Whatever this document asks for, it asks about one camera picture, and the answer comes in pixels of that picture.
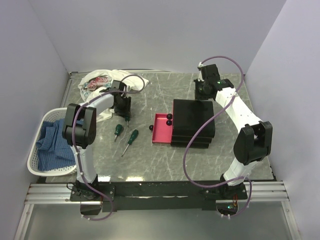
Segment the green long screwdriver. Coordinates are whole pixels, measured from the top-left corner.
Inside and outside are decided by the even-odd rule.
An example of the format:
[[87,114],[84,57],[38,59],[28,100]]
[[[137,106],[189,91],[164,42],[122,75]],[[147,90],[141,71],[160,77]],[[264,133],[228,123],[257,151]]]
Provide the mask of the green long screwdriver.
[[136,140],[136,138],[138,137],[138,135],[139,135],[139,131],[138,131],[137,129],[135,129],[135,130],[131,133],[130,138],[129,138],[128,142],[127,142],[127,146],[126,146],[126,148],[124,149],[121,157],[123,157],[123,156],[125,155],[125,153],[126,153],[126,151],[128,150],[129,146]]

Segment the green stubby screwdriver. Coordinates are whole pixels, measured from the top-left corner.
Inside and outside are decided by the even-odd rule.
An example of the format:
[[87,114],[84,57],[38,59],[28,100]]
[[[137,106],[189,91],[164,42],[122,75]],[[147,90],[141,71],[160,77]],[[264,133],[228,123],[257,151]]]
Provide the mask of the green stubby screwdriver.
[[117,124],[115,127],[115,131],[114,131],[114,142],[117,141],[117,138],[120,136],[120,134],[122,133],[124,127],[121,124]]

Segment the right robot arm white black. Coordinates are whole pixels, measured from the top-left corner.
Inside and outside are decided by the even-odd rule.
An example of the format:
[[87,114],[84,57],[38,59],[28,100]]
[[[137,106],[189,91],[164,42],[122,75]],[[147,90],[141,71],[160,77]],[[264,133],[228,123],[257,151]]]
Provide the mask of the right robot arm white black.
[[244,181],[258,162],[271,152],[273,126],[262,121],[244,103],[229,79],[220,77],[215,64],[198,66],[195,80],[195,99],[214,100],[234,123],[238,136],[233,146],[234,160],[221,176],[219,195],[228,200],[237,192],[236,186]]

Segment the pink bottom drawer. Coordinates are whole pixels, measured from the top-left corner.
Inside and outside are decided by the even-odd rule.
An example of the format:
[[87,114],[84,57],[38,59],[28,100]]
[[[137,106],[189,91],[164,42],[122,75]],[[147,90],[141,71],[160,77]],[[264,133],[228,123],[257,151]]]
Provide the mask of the pink bottom drawer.
[[156,113],[152,130],[153,144],[170,144],[173,133],[173,115],[171,113]]

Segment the black drawer cabinet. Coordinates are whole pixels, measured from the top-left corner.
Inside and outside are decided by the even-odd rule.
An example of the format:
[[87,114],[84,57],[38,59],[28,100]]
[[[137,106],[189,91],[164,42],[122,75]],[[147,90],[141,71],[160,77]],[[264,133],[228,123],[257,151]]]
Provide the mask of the black drawer cabinet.
[[[215,114],[212,101],[174,99],[172,115],[173,129],[170,145],[185,148],[198,129]],[[201,130],[190,147],[207,149],[215,133],[215,122],[211,121]]]

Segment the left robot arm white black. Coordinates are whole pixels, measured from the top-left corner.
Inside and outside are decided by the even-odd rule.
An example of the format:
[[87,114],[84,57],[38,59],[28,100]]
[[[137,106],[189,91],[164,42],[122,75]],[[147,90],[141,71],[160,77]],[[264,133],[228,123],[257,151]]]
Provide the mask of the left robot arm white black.
[[115,115],[128,122],[131,118],[131,97],[126,96],[126,93],[129,90],[130,87],[123,81],[115,80],[111,87],[99,91],[93,99],[67,106],[62,137],[66,139],[74,154],[76,180],[87,183],[83,186],[81,194],[88,201],[96,200],[100,194],[99,187],[93,184],[98,180],[92,150],[97,135],[97,117],[103,111],[112,109]]

